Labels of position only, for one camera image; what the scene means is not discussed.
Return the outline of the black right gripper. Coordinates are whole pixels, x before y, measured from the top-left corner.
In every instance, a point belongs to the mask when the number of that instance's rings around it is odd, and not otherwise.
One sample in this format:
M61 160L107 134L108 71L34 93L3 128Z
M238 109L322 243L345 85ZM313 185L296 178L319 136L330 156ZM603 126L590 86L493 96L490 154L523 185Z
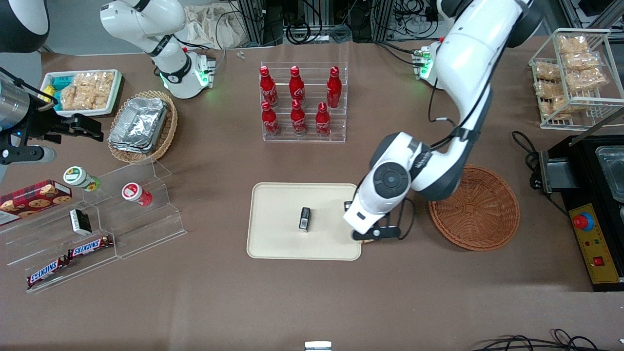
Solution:
M87 137L103 142L102 124L82 114L73 114L71 126L64 122L54 109L29 110L20 122L20 142L27 144L32 138L60 144L62 136Z

